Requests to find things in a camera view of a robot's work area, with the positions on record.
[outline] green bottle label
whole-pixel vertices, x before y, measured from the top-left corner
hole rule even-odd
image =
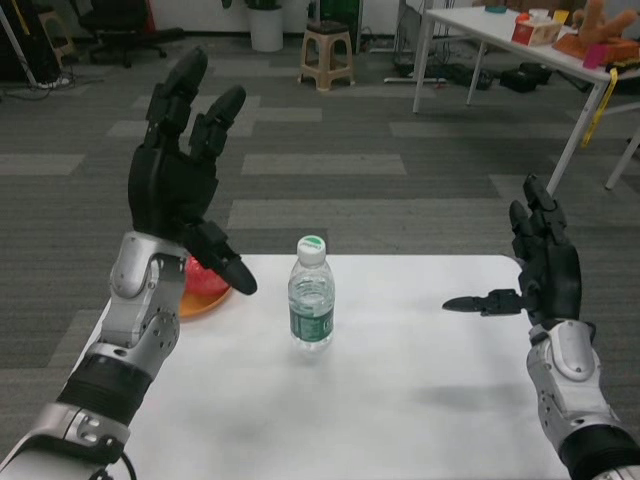
[[[291,332],[303,342],[319,342],[333,332],[333,308],[320,317],[306,317],[289,309]]]

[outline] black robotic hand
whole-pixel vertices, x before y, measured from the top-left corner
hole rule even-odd
[[[522,296],[515,290],[494,290],[488,297],[461,297],[443,308],[480,312],[484,316],[514,315],[526,309],[533,325],[550,329],[563,319],[578,320],[582,300],[580,260],[565,235],[562,208],[542,183],[529,175],[524,193],[531,215],[518,201],[509,209],[515,238],[513,250],[522,264],[518,277]]]
[[[207,56],[196,48],[154,89],[146,116],[149,127],[129,173],[133,228],[184,245],[204,267],[215,270],[235,289],[252,294],[257,285],[251,272],[227,244],[226,234],[202,218],[218,185],[216,159],[244,104],[244,89],[231,88],[206,115],[199,114],[190,153],[180,151],[180,135],[206,69]]]

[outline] black box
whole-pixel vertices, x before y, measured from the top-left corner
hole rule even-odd
[[[533,92],[537,84],[534,77],[517,68],[506,70],[500,75],[500,85],[518,93]]]
[[[536,82],[539,85],[546,85],[549,83],[549,78],[551,78],[551,74],[553,73],[553,70],[545,67],[544,65],[529,62],[521,63],[520,71],[531,75],[536,79]]]

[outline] stool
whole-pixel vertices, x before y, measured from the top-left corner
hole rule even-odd
[[[319,56],[318,60],[309,62],[307,53],[311,40],[315,40],[318,44]],[[346,65],[336,59],[336,42],[344,42],[346,46]],[[338,78],[349,77],[351,85],[356,83],[351,38],[349,37],[349,27],[347,25],[332,21],[311,22],[307,25],[302,42],[298,82],[302,82],[305,75],[316,80],[316,88],[321,92],[328,92],[331,89],[331,83]]]
[[[49,44],[51,45],[51,49],[53,50],[56,59],[58,60],[58,65],[62,67],[62,57],[66,55],[76,54],[76,47],[73,44],[73,40],[71,40],[71,36],[69,35],[67,28],[62,22],[62,19],[51,5],[36,4],[35,7],[36,11],[38,12],[40,23],[42,24],[42,28],[44,29],[44,33],[49,40]],[[49,22],[58,24],[58,27],[60,27],[60,31],[64,34],[66,43],[60,43],[58,39],[52,38],[52,36],[49,34],[49,31],[47,30],[47,24]]]

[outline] white bottle cap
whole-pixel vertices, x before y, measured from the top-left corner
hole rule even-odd
[[[307,235],[298,242],[298,260],[304,267],[316,267],[324,263],[327,245],[320,237]]]

